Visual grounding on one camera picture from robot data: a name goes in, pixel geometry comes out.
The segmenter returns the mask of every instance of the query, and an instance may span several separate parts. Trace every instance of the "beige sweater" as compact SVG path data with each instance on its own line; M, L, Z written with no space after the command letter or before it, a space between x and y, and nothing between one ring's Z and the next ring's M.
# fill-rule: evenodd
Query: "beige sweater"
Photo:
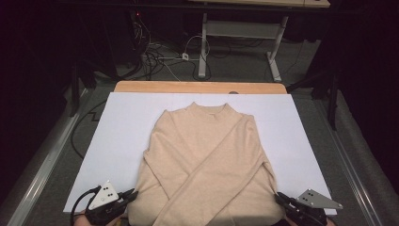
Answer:
M229 105L165 111L139 169L131 225L271 225L283 216L252 116Z

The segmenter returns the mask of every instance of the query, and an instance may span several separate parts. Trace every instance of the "sweater collar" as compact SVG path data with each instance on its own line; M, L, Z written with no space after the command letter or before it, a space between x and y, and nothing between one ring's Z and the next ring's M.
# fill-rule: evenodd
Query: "sweater collar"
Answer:
M197 105L195 102L191 104L187 110L196 118L208 122L224 121L234 111L229 104L219 106L202 106Z

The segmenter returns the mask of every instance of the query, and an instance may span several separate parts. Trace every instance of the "white table leg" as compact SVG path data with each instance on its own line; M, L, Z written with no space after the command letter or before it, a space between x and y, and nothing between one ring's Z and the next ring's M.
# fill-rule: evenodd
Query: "white table leg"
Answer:
M276 63L276 54L279 49L279 44L281 43L282 35L284 34L285 26L287 25L288 16L282 18L281 24L279 25L279 31L275 38L275 45L273 52L267 52L267 60L270 65L270 70L275 82L281 82L281 77L279 76L279 68Z
M206 74L206 24L207 24L207 14L203 13L202 19L202 39L200 46L200 56L199 56L199 78L204 78Z

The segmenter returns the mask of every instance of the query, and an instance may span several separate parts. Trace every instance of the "electrical outlet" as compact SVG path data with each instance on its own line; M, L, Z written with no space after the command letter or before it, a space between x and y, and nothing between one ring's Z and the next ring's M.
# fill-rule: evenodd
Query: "electrical outlet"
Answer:
M187 54L187 53L183 53L183 54L182 54L182 59L183 59L183 60L189 60L190 58L188 57L188 54Z
M110 202L118 200L120 197L118 196L115 188L107 181L103 186L101 186L100 191L97 193L94 200L91 202L88 207L89 210L93 210Z

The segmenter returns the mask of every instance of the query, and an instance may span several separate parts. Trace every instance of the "white board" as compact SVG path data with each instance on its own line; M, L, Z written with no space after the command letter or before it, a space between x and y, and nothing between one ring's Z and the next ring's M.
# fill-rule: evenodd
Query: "white board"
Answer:
M138 166L164 110L224 105L253 115L276 174L278 191L298 197L312 188L330 198L326 182L289 94L191 94L112 92L74 182L64 212L89 189L109 180L118 192L135 187ZM88 199L76 210L86 208ZM336 215L335 210L327 210Z

